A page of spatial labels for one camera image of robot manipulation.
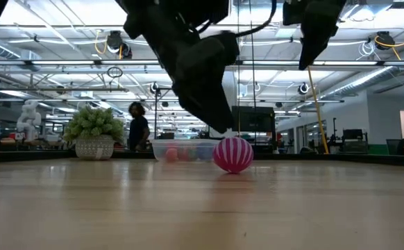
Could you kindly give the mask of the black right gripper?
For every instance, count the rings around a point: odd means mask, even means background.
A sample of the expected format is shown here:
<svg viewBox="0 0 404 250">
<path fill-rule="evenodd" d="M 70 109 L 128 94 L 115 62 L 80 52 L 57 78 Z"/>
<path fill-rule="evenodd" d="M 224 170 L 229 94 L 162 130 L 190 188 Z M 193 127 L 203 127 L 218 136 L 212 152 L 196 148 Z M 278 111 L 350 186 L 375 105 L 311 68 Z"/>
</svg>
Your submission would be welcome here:
<svg viewBox="0 0 404 250">
<path fill-rule="evenodd" d="M 283 3 L 283 24 L 301 24 L 302 51 L 298 68 L 306 69 L 337 32 L 337 19 L 346 0 L 292 0 Z"/>
</svg>

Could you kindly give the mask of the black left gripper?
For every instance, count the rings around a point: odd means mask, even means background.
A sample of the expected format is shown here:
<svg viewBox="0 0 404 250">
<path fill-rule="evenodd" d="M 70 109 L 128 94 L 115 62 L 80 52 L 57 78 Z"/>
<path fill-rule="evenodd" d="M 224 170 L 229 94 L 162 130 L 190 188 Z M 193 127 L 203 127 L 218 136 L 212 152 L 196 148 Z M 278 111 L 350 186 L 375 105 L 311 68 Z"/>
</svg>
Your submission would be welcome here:
<svg viewBox="0 0 404 250">
<path fill-rule="evenodd" d="M 117 0 L 126 12 L 129 38 L 142 36 L 162 68 L 174 75 L 172 90 L 180 106 L 219 133 L 234 118 L 221 81 L 239 55 L 236 33 L 222 31 L 200 38 L 197 27 L 228 16 L 222 0 Z"/>
</svg>

